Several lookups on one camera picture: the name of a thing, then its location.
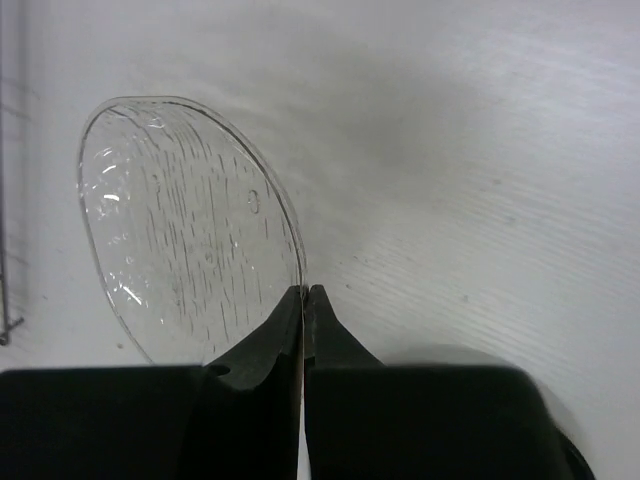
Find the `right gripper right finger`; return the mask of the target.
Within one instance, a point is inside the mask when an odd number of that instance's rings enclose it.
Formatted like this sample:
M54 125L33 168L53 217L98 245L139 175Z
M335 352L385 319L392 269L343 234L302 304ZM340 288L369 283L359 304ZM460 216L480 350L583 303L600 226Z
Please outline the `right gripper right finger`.
M585 457L523 370L387 365L338 320L324 287L305 305L305 434L314 479L590 479Z

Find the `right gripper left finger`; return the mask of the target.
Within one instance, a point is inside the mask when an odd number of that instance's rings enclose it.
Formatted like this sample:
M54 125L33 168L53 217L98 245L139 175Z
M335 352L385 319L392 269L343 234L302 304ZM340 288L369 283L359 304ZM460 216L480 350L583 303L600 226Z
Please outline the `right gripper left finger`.
M206 365L9 370L5 479L293 479L303 300Z

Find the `clear glass plate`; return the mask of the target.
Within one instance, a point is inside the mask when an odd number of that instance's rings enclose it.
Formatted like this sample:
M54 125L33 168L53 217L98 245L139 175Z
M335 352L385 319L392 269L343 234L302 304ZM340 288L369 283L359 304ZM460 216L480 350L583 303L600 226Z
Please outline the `clear glass plate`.
M111 309L152 364L206 364L307 289L291 200L261 152L210 107L124 96L90 115L77 187Z

